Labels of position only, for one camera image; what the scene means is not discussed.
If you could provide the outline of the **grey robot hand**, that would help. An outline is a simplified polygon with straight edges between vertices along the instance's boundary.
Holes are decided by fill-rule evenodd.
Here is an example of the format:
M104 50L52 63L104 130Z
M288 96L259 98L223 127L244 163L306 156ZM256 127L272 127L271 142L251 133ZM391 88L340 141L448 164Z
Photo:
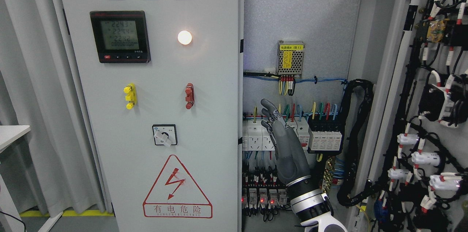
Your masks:
M292 127L286 124L276 106L267 99L262 99L262 114L268 117L262 126L270 134L275 145L276 167L279 180L291 185L299 180L309 179L310 168L303 148Z

